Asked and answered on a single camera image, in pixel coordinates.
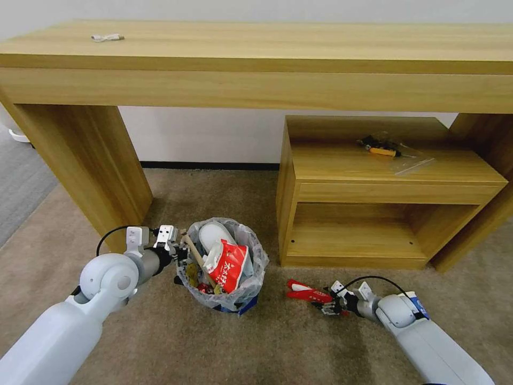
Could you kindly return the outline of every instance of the carpet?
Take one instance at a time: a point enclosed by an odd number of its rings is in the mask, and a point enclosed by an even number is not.
[[[0,181],[2,246],[54,189],[57,180],[30,143],[14,141],[0,125]]]
[[[285,298],[295,278],[315,287],[384,275],[415,290],[431,317],[497,384],[513,360],[513,242],[509,221],[454,269],[281,268],[277,172],[146,170],[155,196],[145,224],[187,227],[213,216],[251,227],[269,254],[256,307],[240,318],[195,302],[169,267],[104,323],[73,384],[420,384],[393,337],[377,324],[325,317]],[[50,305],[75,288],[98,234],[58,186],[0,249],[0,355]],[[394,289],[369,281],[380,295]]]

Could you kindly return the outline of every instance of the wooden desk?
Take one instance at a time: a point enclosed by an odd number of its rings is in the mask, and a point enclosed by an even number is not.
[[[74,21],[0,44],[0,100],[101,234],[152,200],[118,105],[459,112],[455,136],[513,179],[512,25]],[[436,267],[512,212],[509,183]]]

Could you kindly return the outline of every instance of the black baseboard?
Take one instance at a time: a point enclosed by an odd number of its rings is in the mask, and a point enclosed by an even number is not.
[[[276,171],[279,163],[210,163],[210,162],[168,162],[142,160],[143,168],[173,168],[177,170],[250,170]]]

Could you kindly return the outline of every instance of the trash can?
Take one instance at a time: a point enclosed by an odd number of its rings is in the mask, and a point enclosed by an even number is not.
[[[251,258],[251,263],[254,270],[253,275],[246,277],[244,281],[241,280],[238,288],[231,293],[207,294],[200,291],[198,288],[191,284],[190,272],[188,276],[187,266],[189,264],[197,265],[197,262],[193,256],[189,255],[187,262],[179,264],[176,268],[176,273],[182,284],[202,305],[221,312],[237,313],[242,315],[247,310],[252,308],[258,301],[258,293],[260,292],[260,289],[263,285],[265,268],[269,263],[269,257],[264,251],[254,231],[249,227],[240,224],[236,220],[230,218],[210,218],[205,221],[196,222],[192,224],[191,227],[189,227],[188,235],[201,255],[205,254],[205,250],[199,240],[199,230],[203,225],[213,221],[224,225],[238,245],[245,245],[248,247],[248,254]],[[197,278],[199,281],[201,275],[205,273],[201,270],[201,268],[197,270]]]

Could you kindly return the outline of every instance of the cabinet shelf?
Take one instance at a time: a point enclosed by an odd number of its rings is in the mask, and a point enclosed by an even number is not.
[[[435,158],[397,176],[356,140],[385,130]],[[435,118],[287,117],[282,265],[422,268],[506,180]]]

